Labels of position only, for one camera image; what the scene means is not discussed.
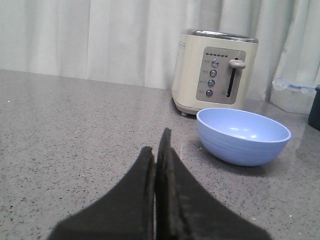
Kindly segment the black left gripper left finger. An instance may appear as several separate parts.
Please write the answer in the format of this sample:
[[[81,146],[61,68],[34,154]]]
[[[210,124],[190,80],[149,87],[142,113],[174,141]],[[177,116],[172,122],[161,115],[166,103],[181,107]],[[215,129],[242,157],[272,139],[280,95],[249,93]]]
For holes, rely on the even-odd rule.
[[[145,146],[107,194],[59,222],[50,240],[151,240],[154,237],[156,165]]]

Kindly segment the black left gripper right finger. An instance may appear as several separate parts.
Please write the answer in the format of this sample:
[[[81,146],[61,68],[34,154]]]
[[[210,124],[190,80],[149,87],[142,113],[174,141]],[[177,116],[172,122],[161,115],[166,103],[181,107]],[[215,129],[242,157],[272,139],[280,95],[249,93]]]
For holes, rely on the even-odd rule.
[[[156,238],[158,240],[269,240],[263,228],[216,200],[194,178],[171,147],[165,128],[157,155]]]

